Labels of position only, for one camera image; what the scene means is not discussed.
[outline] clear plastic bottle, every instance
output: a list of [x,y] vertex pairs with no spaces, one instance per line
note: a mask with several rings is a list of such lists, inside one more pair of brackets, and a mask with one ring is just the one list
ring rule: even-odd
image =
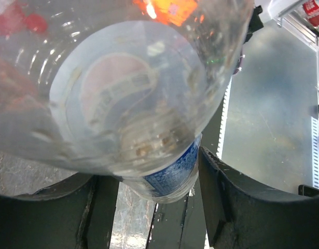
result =
[[252,10],[252,0],[0,1],[0,149],[179,199]]

